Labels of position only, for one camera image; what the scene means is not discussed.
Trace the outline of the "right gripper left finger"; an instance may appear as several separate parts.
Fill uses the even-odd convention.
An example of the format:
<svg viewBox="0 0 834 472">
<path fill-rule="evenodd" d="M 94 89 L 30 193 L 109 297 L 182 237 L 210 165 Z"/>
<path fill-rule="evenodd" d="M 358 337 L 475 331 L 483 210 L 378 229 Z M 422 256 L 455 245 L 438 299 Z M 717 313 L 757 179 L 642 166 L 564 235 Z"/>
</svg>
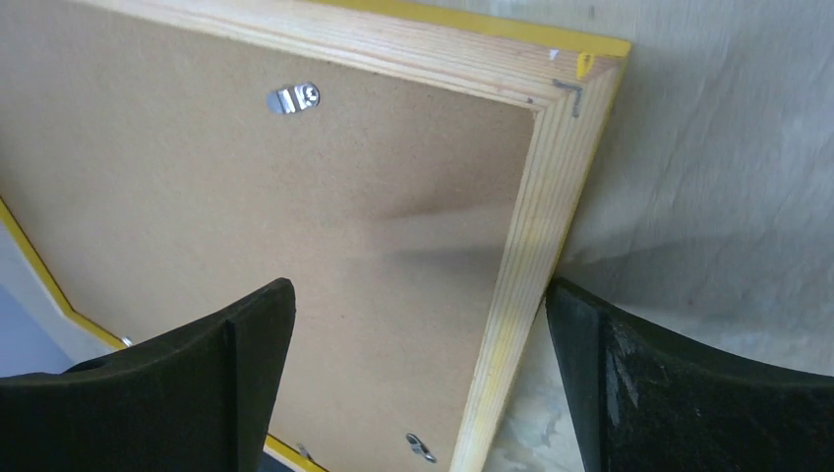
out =
<svg viewBox="0 0 834 472">
<path fill-rule="evenodd" d="M 255 471 L 293 332 L 277 279 L 61 374 L 1 382 L 5 471 Z"/>
</svg>

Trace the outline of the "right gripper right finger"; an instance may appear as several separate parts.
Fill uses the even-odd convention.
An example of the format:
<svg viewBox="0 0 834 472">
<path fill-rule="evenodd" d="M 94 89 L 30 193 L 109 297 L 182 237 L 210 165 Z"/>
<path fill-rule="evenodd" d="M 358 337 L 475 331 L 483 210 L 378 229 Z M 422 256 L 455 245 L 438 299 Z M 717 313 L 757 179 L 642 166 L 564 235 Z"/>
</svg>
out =
<svg viewBox="0 0 834 472">
<path fill-rule="evenodd" d="M 833 381 L 713 348 L 576 284 L 546 292 L 588 471 L 829 471 Z"/>
</svg>

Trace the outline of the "yellow wooden picture frame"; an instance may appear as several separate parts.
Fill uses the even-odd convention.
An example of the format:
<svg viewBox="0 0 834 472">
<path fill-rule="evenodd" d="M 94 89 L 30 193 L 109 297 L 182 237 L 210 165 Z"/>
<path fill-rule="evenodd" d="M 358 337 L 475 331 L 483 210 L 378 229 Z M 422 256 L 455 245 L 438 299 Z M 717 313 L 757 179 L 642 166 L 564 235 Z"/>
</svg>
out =
<svg viewBox="0 0 834 472">
<path fill-rule="evenodd" d="M 628 44 L 397 1 L 65 2 L 533 113 L 487 323 L 446 471 L 481 470 L 609 115 Z M 61 309 L 108 345 L 116 344 L 123 335 L 77 312 L 35 251 Z"/>
</svg>

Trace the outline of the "brown frame backing board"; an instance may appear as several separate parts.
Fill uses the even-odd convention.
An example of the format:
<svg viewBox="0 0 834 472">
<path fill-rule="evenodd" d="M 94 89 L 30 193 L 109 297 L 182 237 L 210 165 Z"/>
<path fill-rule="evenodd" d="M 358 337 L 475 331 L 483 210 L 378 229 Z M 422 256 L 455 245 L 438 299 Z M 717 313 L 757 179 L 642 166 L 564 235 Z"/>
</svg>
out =
<svg viewBox="0 0 834 472">
<path fill-rule="evenodd" d="M 318 106 L 268 109 L 307 82 Z M 65 297 L 142 341 L 290 279 L 270 429 L 332 471 L 449 469 L 533 126 L 87 5 L 1 5 L 1 195 Z"/>
</svg>

